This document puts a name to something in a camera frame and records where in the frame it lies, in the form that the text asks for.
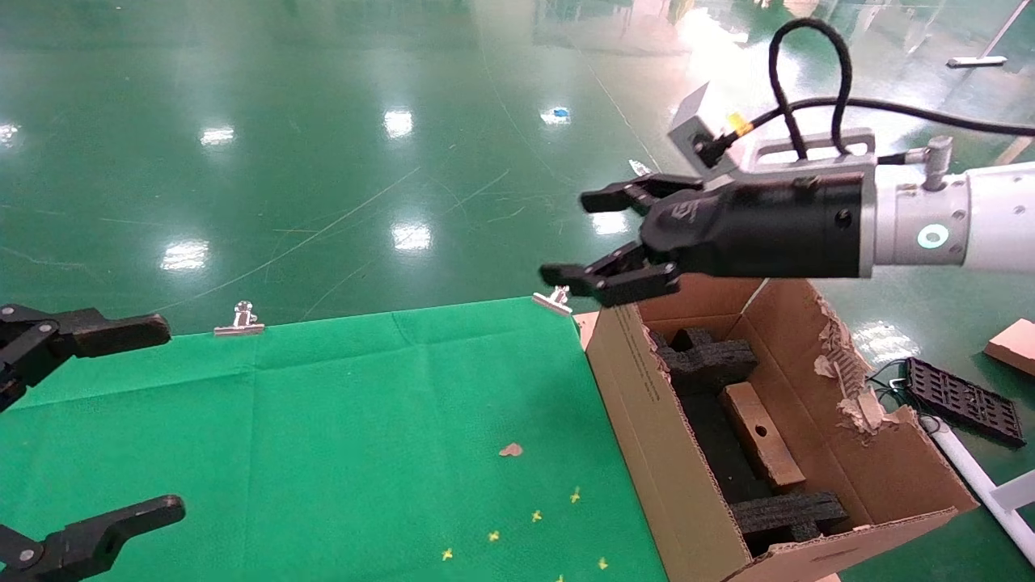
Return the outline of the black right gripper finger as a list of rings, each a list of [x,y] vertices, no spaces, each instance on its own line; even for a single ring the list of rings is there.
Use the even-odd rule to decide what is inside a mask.
[[[543,264],[539,275],[548,286],[566,287],[570,295],[616,308],[677,293],[681,272],[676,263],[654,261],[642,243],[630,242],[587,265]]]
[[[604,188],[582,192],[581,209],[585,213],[621,213],[631,209],[646,217],[654,204],[684,190],[702,191],[703,181],[689,176],[647,174],[607,184]]]

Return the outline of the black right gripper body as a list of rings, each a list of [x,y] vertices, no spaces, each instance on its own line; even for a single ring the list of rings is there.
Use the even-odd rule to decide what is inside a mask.
[[[682,273],[861,277],[864,177],[809,176],[682,190],[643,220],[644,253]]]

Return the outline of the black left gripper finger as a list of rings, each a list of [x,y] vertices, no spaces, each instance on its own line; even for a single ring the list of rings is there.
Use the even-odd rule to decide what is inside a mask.
[[[60,365],[166,345],[161,314],[108,319],[88,308],[47,313],[26,305],[1,310],[1,411],[10,409]]]
[[[110,571],[129,539],[182,521],[177,495],[106,512],[37,541],[1,526],[2,581],[82,581]]]

